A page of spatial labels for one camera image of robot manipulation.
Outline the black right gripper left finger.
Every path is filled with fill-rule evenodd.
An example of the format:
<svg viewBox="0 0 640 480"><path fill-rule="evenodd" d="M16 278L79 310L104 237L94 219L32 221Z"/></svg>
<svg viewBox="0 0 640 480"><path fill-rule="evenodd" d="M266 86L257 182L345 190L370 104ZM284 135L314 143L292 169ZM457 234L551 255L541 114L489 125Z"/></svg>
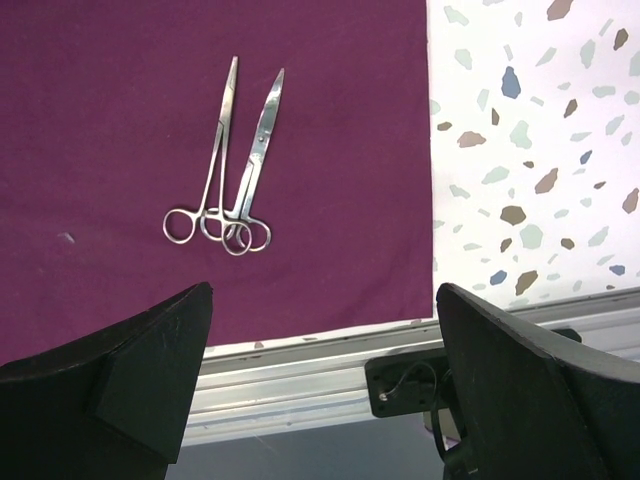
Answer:
<svg viewBox="0 0 640 480"><path fill-rule="evenodd" d="M165 478L181 449L212 312L212 288L198 283L3 365L2 478Z"/></svg>

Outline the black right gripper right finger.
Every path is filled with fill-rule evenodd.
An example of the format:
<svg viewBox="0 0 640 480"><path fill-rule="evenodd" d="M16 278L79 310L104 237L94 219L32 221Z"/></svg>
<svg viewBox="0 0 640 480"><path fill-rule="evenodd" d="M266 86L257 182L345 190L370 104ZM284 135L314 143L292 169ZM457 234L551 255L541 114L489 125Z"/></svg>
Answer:
<svg viewBox="0 0 640 480"><path fill-rule="evenodd" d="M638 478L638 363L451 283L436 303L479 478Z"/></svg>

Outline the steel ring-handle hemostat forceps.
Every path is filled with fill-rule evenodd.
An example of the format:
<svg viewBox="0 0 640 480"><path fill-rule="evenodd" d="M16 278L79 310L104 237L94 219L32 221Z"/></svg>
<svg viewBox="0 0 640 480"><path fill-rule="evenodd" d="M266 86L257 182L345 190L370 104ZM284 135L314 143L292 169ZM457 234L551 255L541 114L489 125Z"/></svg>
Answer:
<svg viewBox="0 0 640 480"><path fill-rule="evenodd" d="M237 84L238 63L239 58L237 56L233 56L223 91L220 114L217 121L207 178L200 205L196 211L190 211L184 208L171 209L163 218L163 233L165 237L174 244L183 245L187 243L194 236L196 229L200 228L201 232L208 239L221 242L224 245L225 250L230 253L231 249L227 245L225 237L227 230L231 227L246 227L245 223L241 220L232 219L224 209L226 164L235 88ZM214 209L208 209L207 200L210 188L213 185L213 177L217 166L219 166L218 206ZM184 216L189 219L191 223L191 230L186 237L179 238L170 232L169 220L175 215Z"/></svg>

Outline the steel surgical scissors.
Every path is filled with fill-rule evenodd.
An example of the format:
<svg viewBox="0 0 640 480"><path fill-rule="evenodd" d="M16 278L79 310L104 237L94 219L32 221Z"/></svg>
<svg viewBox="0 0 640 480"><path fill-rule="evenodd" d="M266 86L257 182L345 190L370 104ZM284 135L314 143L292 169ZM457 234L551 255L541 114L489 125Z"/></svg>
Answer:
<svg viewBox="0 0 640 480"><path fill-rule="evenodd" d="M237 220L237 223L231 226L229 233L226 232L226 228L223 228L223 246L232 256L260 252L269 246L272 239L270 227L264 221L252 217L250 211L275 128L284 77L285 69L281 68L262 108L234 207L227 211L232 220ZM259 226L265 232L265 241L256 247L252 246L251 227L253 225Z"/></svg>

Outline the purple cloth wrap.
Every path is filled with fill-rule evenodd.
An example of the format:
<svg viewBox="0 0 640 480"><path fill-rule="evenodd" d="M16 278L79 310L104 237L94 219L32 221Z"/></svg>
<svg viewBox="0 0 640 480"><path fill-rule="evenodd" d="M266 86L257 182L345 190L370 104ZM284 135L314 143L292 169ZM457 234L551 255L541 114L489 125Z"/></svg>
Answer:
<svg viewBox="0 0 640 480"><path fill-rule="evenodd" d="M131 317L199 283L212 345L432 314L422 1L5 1L1 359ZM171 209L206 187L239 64L224 203L277 76L252 214L232 257Z"/></svg>

